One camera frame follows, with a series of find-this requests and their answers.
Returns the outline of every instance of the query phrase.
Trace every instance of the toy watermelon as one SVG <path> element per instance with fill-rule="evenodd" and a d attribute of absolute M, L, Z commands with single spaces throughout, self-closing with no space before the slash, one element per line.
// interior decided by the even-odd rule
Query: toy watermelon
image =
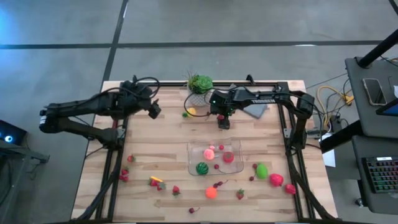
<path fill-rule="evenodd" d="M 199 162 L 197 165 L 197 172 L 199 175 L 206 175 L 209 172 L 209 167 L 204 162 Z"/>

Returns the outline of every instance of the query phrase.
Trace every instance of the potted plant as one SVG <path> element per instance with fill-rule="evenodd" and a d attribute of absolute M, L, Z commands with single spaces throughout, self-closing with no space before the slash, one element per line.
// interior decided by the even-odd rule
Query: potted plant
<path fill-rule="evenodd" d="M 205 106 L 209 101 L 208 91 L 213 88 L 213 80 L 206 75 L 188 72 L 189 100 L 195 106 Z"/>

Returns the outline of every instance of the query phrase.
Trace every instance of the pink ball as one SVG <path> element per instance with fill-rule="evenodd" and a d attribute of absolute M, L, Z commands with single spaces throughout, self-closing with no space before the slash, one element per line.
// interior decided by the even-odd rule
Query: pink ball
<path fill-rule="evenodd" d="M 214 159 L 214 151 L 211 149 L 206 149 L 205 152 L 203 153 L 203 156 L 207 160 L 212 160 Z"/>

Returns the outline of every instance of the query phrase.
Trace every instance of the green succulent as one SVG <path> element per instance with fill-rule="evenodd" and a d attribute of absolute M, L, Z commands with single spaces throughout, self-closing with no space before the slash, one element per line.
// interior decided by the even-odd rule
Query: green succulent
<path fill-rule="evenodd" d="M 188 87 L 195 94 L 204 94 L 213 87 L 213 80 L 206 75 L 193 75 L 188 81 Z"/>

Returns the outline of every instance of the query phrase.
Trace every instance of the blue light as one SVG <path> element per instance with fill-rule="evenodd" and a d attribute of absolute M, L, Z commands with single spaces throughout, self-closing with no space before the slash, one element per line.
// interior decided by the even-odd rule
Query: blue light
<path fill-rule="evenodd" d="M 6 140 L 6 142 L 12 142 L 12 136 L 6 136 L 4 140 Z"/>

